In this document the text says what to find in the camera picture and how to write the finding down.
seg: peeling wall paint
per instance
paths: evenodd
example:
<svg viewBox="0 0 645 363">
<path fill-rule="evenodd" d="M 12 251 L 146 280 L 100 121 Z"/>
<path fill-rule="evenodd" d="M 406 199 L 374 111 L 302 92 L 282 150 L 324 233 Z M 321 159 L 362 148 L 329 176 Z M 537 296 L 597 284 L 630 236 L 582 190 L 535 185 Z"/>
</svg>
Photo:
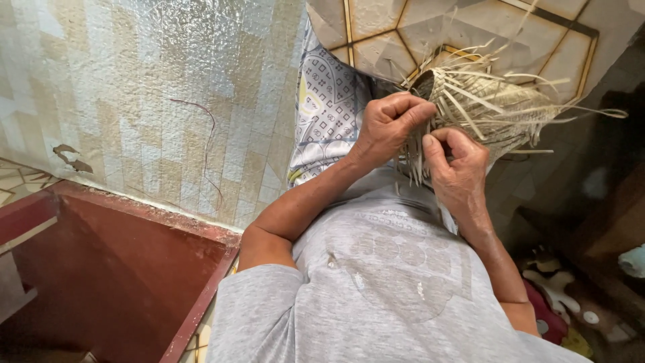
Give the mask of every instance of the peeling wall paint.
<svg viewBox="0 0 645 363">
<path fill-rule="evenodd" d="M 0 0 L 0 156 L 244 228 L 265 177 L 285 189 L 305 21 L 289 0 Z M 213 121 L 171 98 L 215 118 L 205 172 Z"/>
</svg>

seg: thin wire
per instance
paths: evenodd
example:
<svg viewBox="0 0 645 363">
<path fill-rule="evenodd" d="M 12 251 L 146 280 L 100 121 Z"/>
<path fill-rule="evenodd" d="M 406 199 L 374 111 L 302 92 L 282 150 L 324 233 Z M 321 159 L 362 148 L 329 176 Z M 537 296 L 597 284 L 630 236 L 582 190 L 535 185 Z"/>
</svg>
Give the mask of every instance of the thin wire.
<svg viewBox="0 0 645 363">
<path fill-rule="evenodd" d="M 213 187 L 215 189 L 217 189 L 217 193 L 219 195 L 219 198 L 217 199 L 217 207 L 215 208 L 215 211 L 218 211 L 219 207 L 221 206 L 221 204 L 224 201 L 224 195 L 222 195 L 222 192 L 219 190 L 219 188 L 215 185 L 215 183 L 213 183 L 213 181 L 211 179 L 208 178 L 208 175 L 206 174 L 206 167 L 208 166 L 208 146 L 210 145 L 210 141 L 213 139 L 213 133 L 215 132 L 215 124 L 216 124 L 215 118 L 213 117 L 213 114 L 211 114 L 210 111 L 206 107 L 204 107 L 204 106 L 202 106 L 200 104 L 193 103 L 193 102 L 188 102 L 188 101 L 183 101 L 181 99 L 174 99 L 174 98 L 171 98 L 170 101 L 187 103 L 189 105 L 197 106 L 200 109 L 206 111 L 206 113 L 208 113 L 208 115 L 210 116 L 210 119 L 213 120 L 213 127 L 210 129 L 210 135 L 208 136 L 208 141 L 206 142 L 206 148 L 204 149 L 204 178 L 206 180 L 208 180 L 208 182 L 211 183 L 211 185 L 213 185 Z"/>
</svg>

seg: white patterned fabric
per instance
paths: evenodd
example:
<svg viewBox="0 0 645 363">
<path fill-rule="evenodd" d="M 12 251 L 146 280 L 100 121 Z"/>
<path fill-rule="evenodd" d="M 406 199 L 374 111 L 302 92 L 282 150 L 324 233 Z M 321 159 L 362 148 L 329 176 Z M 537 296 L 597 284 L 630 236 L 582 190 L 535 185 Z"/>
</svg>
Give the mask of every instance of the white patterned fabric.
<svg viewBox="0 0 645 363">
<path fill-rule="evenodd" d="M 333 165 L 354 145 L 372 97 L 366 76 L 338 61 L 307 23 L 298 74 L 289 188 Z"/>
</svg>

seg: finger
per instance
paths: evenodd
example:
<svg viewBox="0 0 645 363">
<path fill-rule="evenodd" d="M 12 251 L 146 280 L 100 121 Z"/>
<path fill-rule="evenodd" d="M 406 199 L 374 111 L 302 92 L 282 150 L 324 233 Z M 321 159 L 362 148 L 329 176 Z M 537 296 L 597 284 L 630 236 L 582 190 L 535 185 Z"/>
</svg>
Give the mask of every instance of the finger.
<svg viewBox="0 0 645 363">
<path fill-rule="evenodd" d="M 446 172 L 450 166 L 446 155 L 441 147 L 441 142 L 431 134 L 423 136 L 423 154 L 426 156 L 426 163 L 430 168 L 430 176 Z"/>
<path fill-rule="evenodd" d="M 479 150 L 479 144 L 466 131 L 455 127 L 443 127 L 430 134 L 437 140 L 447 143 L 452 150 L 452 155 L 457 159 L 465 158 Z"/>
<path fill-rule="evenodd" d="M 421 125 L 437 113 L 437 107 L 432 102 L 427 102 L 425 99 L 422 103 L 407 110 L 396 122 L 401 124 L 406 132 L 410 132 L 416 126 Z"/>
<path fill-rule="evenodd" d="M 397 118 L 407 110 L 422 103 L 428 103 L 425 99 L 412 96 L 409 92 L 398 92 L 381 99 L 380 108 L 390 119 Z"/>
</svg>

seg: left hand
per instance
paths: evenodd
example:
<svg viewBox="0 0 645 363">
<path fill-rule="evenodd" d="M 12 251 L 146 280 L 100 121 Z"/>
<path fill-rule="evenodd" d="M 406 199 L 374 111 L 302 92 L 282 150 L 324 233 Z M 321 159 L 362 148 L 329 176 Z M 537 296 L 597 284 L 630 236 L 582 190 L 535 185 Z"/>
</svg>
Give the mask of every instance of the left hand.
<svg viewBox="0 0 645 363">
<path fill-rule="evenodd" d="M 359 138 L 346 158 L 367 171 L 384 165 L 399 152 L 410 131 L 436 111 L 434 103 L 409 92 L 370 101 L 363 114 Z"/>
</svg>

